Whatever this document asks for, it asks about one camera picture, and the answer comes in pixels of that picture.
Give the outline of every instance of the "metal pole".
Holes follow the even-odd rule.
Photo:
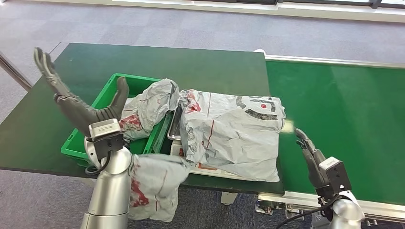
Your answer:
[[[0,52],[0,67],[4,69],[21,87],[30,91],[32,83]]]

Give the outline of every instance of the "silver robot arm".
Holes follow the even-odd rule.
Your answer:
[[[333,203],[333,218],[330,229],[360,229],[364,213],[360,206],[348,199],[338,199]]]
[[[90,160],[101,172],[81,229],[126,229],[132,154],[122,145],[112,143],[123,140],[116,119],[91,124],[89,129],[91,141],[85,139],[85,149]],[[101,163],[96,156],[100,151],[107,151],[107,157]]]
[[[87,155],[96,167],[95,171],[87,168],[86,173],[99,174],[81,229],[126,229],[132,154],[123,147],[118,124],[129,93],[125,78],[118,78],[117,93],[111,104],[94,109],[70,92],[55,71],[48,53],[35,48],[34,60],[55,92],[54,100],[63,114],[85,135]]]

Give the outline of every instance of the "metal tray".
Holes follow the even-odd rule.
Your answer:
[[[170,140],[178,140],[181,141],[180,137],[180,117],[183,109],[178,106],[176,111],[174,112],[173,119],[171,120],[171,124],[169,127],[169,131],[167,132],[167,138]]]

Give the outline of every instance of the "table edge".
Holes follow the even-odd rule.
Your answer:
[[[326,58],[314,58],[314,57],[278,56],[278,55],[267,55],[267,54],[265,54],[265,60],[266,61],[331,63],[331,64],[385,67],[385,68],[405,68],[405,63],[380,63],[380,62],[326,59]]]

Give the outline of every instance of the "plastic bag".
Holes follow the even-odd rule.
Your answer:
[[[172,221],[179,202],[177,189],[189,171],[188,163],[178,156],[134,155],[129,219]]]
[[[177,108],[178,85],[169,79],[152,83],[142,94],[128,98],[119,121],[128,141],[146,138],[168,111]]]
[[[278,133],[286,117],[279,98],[184,90],[179,105],[188,160],[254,181],[279,181]]]

